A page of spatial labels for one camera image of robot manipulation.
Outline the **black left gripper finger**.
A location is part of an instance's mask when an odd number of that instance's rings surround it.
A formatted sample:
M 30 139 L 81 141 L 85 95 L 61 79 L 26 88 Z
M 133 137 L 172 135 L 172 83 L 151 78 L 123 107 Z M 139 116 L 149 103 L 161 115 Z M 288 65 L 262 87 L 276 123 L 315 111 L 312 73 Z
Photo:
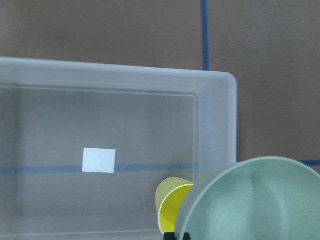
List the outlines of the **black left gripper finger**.
M 174 232 L 166 232 L 163 234 L 164 240 L 178 240 L 176 234 Z M 189 233 L 184 233 L 182 240 L 191 240 L 191 236 Z

